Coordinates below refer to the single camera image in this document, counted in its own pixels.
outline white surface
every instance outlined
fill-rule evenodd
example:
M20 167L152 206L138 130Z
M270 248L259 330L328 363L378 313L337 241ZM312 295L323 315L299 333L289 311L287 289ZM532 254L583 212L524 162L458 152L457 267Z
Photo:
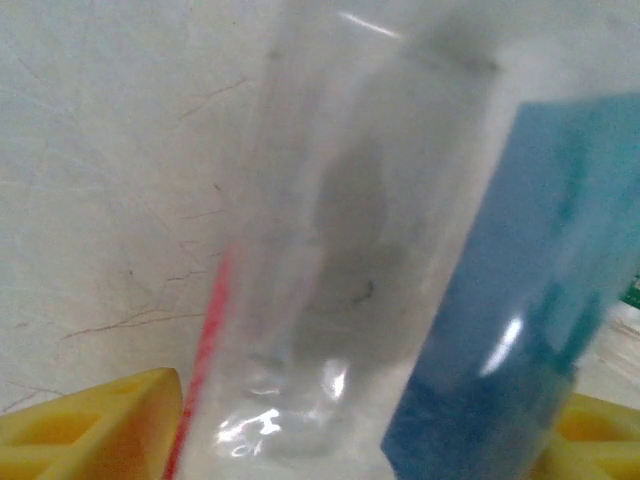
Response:
M276 3L2 0L0 413L188 381ZM640 407L596 352L582 390Z

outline plastic bag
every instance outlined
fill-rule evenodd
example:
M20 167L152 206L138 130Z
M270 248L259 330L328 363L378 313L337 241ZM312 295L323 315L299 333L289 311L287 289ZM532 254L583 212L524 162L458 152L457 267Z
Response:
M518 478L639 260L638 15L286 3L168 476Z

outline red line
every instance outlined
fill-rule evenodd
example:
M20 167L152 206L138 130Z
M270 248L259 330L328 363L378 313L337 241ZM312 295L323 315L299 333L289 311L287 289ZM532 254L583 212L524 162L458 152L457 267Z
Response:
M165 480L173 479L178 471L180 454L182 453L182 449L191 427L191 422L193 421L193 417L196 413L200 394L202 393L202 387L204 386L211 367L215 343L227 313L230 297L230 277L231 255L227 252L220 261L218 278L213 289L213 297L209 304L207 316L202 327L200 344L198 345L198 353L196 354L193 379L191 380L191 385L189 385L184 412L182 413L173 449L171 450L169 460L167 462L164 474Z

